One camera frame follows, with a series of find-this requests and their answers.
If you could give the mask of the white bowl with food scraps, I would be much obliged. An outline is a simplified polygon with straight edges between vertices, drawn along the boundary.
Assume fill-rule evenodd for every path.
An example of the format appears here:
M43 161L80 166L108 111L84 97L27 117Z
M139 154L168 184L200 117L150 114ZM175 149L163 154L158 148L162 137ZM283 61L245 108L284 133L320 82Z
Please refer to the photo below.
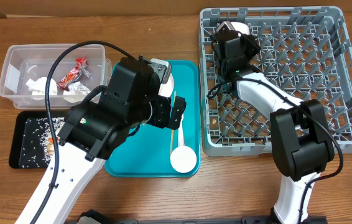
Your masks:
M242 22L231 22L228 21L227 25L229 27L229 29L231 30L236 30L242 34L246 34L246 35L250 35L250 30L249 30L249 26L245 23Z

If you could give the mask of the small white round cup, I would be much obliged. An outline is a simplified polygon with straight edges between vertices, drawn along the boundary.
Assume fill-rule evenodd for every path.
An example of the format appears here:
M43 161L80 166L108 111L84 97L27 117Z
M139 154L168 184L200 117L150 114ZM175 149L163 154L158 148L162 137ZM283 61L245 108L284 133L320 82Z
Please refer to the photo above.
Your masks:
M179 173L188 173L194 169L197 164L197 155L195 151L188 146L175 148L170 155L171 166Z

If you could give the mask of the white napkin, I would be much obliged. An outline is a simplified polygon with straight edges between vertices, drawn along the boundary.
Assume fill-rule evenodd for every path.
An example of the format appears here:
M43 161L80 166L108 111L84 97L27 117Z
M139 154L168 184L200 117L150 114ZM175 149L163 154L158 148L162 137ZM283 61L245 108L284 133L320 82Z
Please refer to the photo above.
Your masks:
M81 82L71 83L68 86L68 90L63 91L63 98L70 103L78 103L81 102L90 91L91 90L81 84Z
M46 82L47 77L38 78L36 81L29 79L26 82L28 90L32 92L33 100L39 101L44 99ZM50 80L49 95L58 95L58 87L54 79Z

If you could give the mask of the red snack wrapper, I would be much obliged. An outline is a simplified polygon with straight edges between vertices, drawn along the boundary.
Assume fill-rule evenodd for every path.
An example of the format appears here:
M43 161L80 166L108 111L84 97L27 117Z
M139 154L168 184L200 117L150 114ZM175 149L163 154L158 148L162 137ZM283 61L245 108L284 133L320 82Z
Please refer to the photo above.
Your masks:
M68 90L68 87L77 82L82 75L91 78L91 73L86 69L88 66L87 58L77 58L75 60L76 67L70 70L58 83L57 86L61 90Z

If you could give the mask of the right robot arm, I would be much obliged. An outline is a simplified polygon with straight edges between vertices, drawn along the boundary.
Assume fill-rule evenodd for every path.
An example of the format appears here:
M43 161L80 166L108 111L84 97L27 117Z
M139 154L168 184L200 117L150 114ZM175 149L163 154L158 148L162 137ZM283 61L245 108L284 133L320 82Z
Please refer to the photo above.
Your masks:
M315 182L324 179L321 173L340 151L322 104L290 96L250 63L261 48L246 24L224 21L210 39L221 82L207 97L214 98L228 85L270 122L272 158L282 178L267 222L326 223L326 217L311 217L307 212Z

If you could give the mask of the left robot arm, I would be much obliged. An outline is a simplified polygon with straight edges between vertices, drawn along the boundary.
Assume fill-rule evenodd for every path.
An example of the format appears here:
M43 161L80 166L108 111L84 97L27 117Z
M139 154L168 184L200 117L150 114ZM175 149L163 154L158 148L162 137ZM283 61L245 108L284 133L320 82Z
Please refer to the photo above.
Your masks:
M64 223L89 181L132 128L179 128L186 102L159 94L172 67L164 60L124 57L108 85L98 86L68 111L54 133L56 153L17 223Z

